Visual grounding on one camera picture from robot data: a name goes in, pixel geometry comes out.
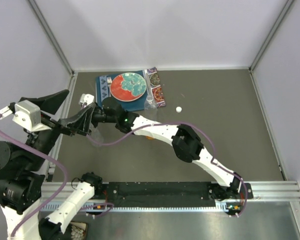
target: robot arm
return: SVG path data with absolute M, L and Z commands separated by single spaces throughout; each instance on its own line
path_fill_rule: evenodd
M 92 95 L 83 94 L 84 104 L 76 115 L 55 121 L 48 114 L 55 114 L 69 91 L 42 98 L 21 98 L 0 110 L 1 119 L 14 114 L 13 121 L 28 133 L 26 144 L 38 151 L 49 154 L 60 134 L 73 136 L 89 134 L 90 123 L 114 123 L 123 132 L 134 131 L 135 135 L 149 136 L 173 147 L 176 156 L 187 163 L 195 163 L 210 175 L 226 193 L 239 193 L 241 180 L 212 156 L 201 143 L 196 132 L 187 125 L 165 125 L 126 111 L 112 97 L 102 102 L 102 109 L 94 102 Z M 0 141 L 0 205 L 8 225 L 8 239 L 15 226 L 40 204 L 41 185 L 44 175 L 38 171 L 45 159 L 36 156 L 10 142 Z M 81 206 L 99 194 L 102 178 L 92 173 L 82 176 L 82 182 L 59 209 L 38 223 L 38 215 L 19 228 L 16 239 L 54 240 L 69 239 L 67 227 Z
M 218 160 L 211 162 L 212 155 L 201 144 L 200 138 L 186 125 L 158 125 L 159 122 L 151 121 L 143 116 L 138 116 L 131 127 L 135 130 L 144 125 L 151 125 L 134 132 L 135 135 L 142 135 L 163 141 L 174 148 L 176 156 L 187 163 L 194 163 L 209 173 L 220 186 L 230 187 L 234 181 L 234 176 L 222 170 L 227 169 Z

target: white ball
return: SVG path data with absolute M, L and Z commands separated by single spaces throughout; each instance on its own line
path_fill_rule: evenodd
M 177 106 L 175 110 L 176 110 L 176 112 L 177 112 L 177 113 L 181 113 L 181 111 L 182 111 L 182 107 L 180 107 L 180 106 Z

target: white enclosure wall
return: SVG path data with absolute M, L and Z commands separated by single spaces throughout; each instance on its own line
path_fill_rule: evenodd
M 300 0 L 278 29 L 254 76 L 286 174 L 300 186 Z
M 27 1 L 0 0 L 0 109 L 22 96 L 40 97 L 65 89 L 69 79 Z M 11 119 L 4 119 L 0 128 L 24 141 L 26 134 Z M 0 209 L 0 240 L 6 238 Z
M 286 0 L 36 0 L 74 70 L 249 67 Z

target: red plate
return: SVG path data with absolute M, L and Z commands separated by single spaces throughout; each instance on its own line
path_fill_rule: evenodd
M 146 80 L 137 73 L 126 72 L 116 76 L 111 83 L 111 95 L 122 102 L 132 102 L 147 90 Z

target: cable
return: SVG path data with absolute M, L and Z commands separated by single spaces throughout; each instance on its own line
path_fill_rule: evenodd
M 99 217 L 102 217 L 102 216 L 106 215 L 108 212 L 110 212 L 114 208 L 115 205 L 111 202 L 103 202 L 103 203 L 96 203 L 96 204 L 91 205 L 91 206 L 82 207 L 82 208 L 80 208 L 80 210 L 92 209 L 92 208 L 95 208 L 95 207 L 98 207 L 98 206 L 108 206 L 108 205 L 111 206 L 109 209 L 107 209 L 106 211 L 103 211 L 99 215 L 96 215 L 96 217 L 99 218 Z
M 76 180 L 76 179 L 78 179 L 79 182 L 81 181 L 81 179 L 80 179 L 79 177 L 75 177 L 74 179 L 72 179 L 72 181 L 71 181 L 71 187 L 72 187 L 74 190 L 76 190 L 76 189 L 74 188 L 74 180 Z
M 244 182 L 244 180 L 242 179 L 242 177 L 240 177 L 239 175 L 237 175 L 236 173 L 234 172 L 231 172 L 227 169 L 225 169 L 224 167 L 218 165 L 217 163 L 214 163 L 214 159 L 215 159 L 215 156 L 216 156 L 216 147 L 214 145 L 214 143 L 212 142 L 212 140 L 208 137 L 207 134 L 205 134 L 201 129 L 197 128 L 195 125 L 189 123 L 189 122 L 184 122 L 184 121 L 175 121 L 175 122 L 168 122 L 168 123 L 157 123 L 157 124 L 154 124 L 153 126 L 164 126 L 164 125 L 180 125 L 180 124 L 184 124 L 184 125 L 188 125 L 189 127 L 192 127 L 193 129 L 197 130 L 199 133 L 201 133 L 206 139 L 207 141 L 210 143 L 211 147 L 212 147 L 212 159 L 210 161 L 211 164 L 217 166 L 218 168 L 222 169 L 223 171 L 225 171 L 227 174 L 230 174 L 234 177 L 236 177 L 237 179 L 239 179 L 239 181 L 241 182 L 241 184 L 243 185 L 243 188 L 244 188 L 244 203 L 243 203 L 243 207 L 242 207 L 242 210 L 240 211 L 240 213 L 238 213 L 236 216 L 237 217 L 240 217 L 243 213 L 243 211 L 246 209 L 246 205 L 247 205 L 247 200 L 248 200 L 248 189 L 247 189 L 247 186 Z M 123 137 L 119 138 L 118 140 L 114 141 L 114 142 L 109 142 L 109 143 L 100 143 L 100 142 L 97 142 L 96 140 L 94 140 L 90 135 L 87 135 L 87 138 L 92 141 L 93 143 L 97 144 L 97 145 L 100 145 L 100 146 L 112 146 L 112 145 L 115 145 L 119 142 L 121 142 L 122 140 L 124 140 L 125 138 L 127 138 L 128 136 L 130 136 L 131 134 L 133 134 L 134 132 L 140 130 L 140 129 L 144 129 L 144 128 L 147 128 L 147 127 L 151 127 L 152 125 L 151 124 L 147 124 L 147 125 L 143 125 L 143 126 L 140 126 L 140 127 L 137 127 L 136 129 L 133 129 L 132 131 L 128 132 L 127 134 L 125 134 Z
M 64 179 L 63 179 L 63 182 L 61 184 L 61 186 L 57 189 L 57 191 L 55 191 L 54 194 L 52 194 L 47 200 L 45 200 L 43 203 L 41 203 L 36 209 L 34 209 L 32 212 L 30 212 L 27 216 L 25 216 L 24 219 L 22 219 L 16 226 L 15 228 L 13 229 L 12 233 L 11 233 L 11 237 L 14 237 L 17 230 L 22 226 L 22 224 L 24 224 L 29 218 L 31 218 L 33 215 L 35 215 L 37 212 L 39 212 L 42 208 L 44 208 L 49 202 L 51 202 L 52 199 L 54 199 L 61 191 L 62 189 L 66 186 L 67 184 L 67 181 L 68 181 L 68 171 L 67 169 L 65 168 L 65 166 L 63 166 L 59 161 L 55 160 L 54 158 L 44 154 L 43 152 L 41 151 L 38 151 L 10 136 L 8 136 L 7 134 L 5 134 L 4 132 L 2 132 L 0 130 L 0 136 L 4 139 L 6 139 L 7 141 L 11 142 L 12 144 L 32 153 L 32 154 L 35 154 L 43 159 L 46 159 L 48 160 L 49 162 L 52 162 L 53 164 L 55 164 L 56 166 L 58 166 L 62 172 L 63 172 L 63 176 L 64 176 Z

